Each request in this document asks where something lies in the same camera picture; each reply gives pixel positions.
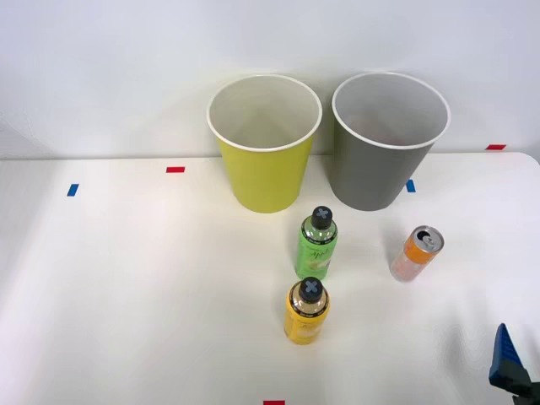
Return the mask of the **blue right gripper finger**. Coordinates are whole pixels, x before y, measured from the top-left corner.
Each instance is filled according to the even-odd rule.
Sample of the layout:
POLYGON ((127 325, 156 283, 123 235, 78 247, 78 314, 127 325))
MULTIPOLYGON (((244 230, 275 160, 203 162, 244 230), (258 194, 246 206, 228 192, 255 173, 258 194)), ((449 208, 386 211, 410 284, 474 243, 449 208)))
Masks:
POLYGON ((495 335, 489 383, 509 392, 514 404, 539 404, 539 382, 532 382, 504 323, 495 335))

